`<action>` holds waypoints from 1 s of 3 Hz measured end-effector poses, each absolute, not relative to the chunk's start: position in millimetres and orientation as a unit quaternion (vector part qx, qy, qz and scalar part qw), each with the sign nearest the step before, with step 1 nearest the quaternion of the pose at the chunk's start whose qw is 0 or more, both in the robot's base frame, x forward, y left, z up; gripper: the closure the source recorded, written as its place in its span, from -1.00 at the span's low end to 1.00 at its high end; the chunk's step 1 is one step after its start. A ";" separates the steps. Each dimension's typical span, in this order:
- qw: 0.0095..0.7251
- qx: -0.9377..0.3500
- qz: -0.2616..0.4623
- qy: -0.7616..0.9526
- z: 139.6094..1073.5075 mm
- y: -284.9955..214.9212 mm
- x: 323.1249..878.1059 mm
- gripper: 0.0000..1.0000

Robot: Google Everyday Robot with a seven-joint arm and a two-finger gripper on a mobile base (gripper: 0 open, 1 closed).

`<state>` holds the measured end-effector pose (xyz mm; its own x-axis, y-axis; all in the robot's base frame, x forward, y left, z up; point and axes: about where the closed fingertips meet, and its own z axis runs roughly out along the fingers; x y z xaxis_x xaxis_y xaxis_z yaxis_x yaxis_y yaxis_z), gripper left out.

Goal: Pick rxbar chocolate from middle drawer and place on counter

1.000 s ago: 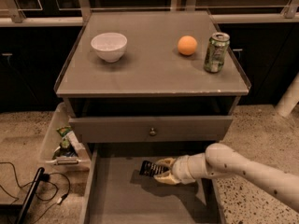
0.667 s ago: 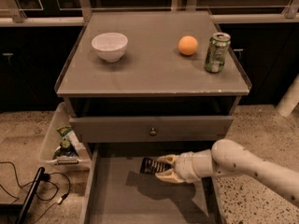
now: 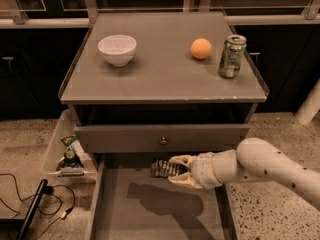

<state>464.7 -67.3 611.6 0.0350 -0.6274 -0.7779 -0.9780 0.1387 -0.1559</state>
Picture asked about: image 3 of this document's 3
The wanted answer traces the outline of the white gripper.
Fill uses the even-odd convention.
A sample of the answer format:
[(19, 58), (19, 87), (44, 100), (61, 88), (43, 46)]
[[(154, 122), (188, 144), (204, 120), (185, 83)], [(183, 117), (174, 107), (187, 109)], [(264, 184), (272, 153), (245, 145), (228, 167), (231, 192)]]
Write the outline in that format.
[(213, 171), (213, 158), (214, 153), (207, 152), (199, 155), (178, 155), (169, 159), (171, 164), (177, 164), (191, 168), (191, 174), (189, 172), (183, 173), (178, 176), (170, 176), (168, 181), (172, 184), (194, 188), (194, 189), (213, 189), (220, 187), (221, 183)]

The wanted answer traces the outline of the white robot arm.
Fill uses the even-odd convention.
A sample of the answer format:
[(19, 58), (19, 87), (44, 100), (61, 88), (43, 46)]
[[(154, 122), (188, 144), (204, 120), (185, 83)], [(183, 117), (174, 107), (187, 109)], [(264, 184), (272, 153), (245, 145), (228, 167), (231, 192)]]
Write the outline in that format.
[(293, 161), (257, 137), (242, 140), (232, 150), (179, 155), (170, 158), (169, 162), (187, 169), (183, 174), (168, 178), (178, 186), (212, 189), (231, 182), (273, 181), (320, 209), (320, 172)]

